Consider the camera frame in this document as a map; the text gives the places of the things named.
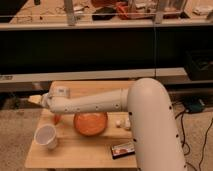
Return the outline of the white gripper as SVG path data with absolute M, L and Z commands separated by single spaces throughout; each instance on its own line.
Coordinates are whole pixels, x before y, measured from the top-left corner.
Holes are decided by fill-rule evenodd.
M 41 95 L 32 95 L 28 101 L 34 104 L 40 104 L 44 108 L 52 105 L 54 98 L 69 98 L 70 89 L 68 87 L 54 87 L 48 93 Z

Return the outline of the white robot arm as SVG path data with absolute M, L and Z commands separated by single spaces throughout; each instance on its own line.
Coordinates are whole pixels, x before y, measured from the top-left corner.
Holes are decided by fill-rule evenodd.
M 165 87 L 152 78 L 137 81 L 55 81 L 39 124 L 56 114 L 58 145 L 49 150 L 32 143 L 27 168 L 135 168 L 138 171 L 187 171 L 172 103 Z M 73 130 L 76 113 L 107 112 L 109 120 L 130 119 L 126 133 L 109 127 L 86 138 Z

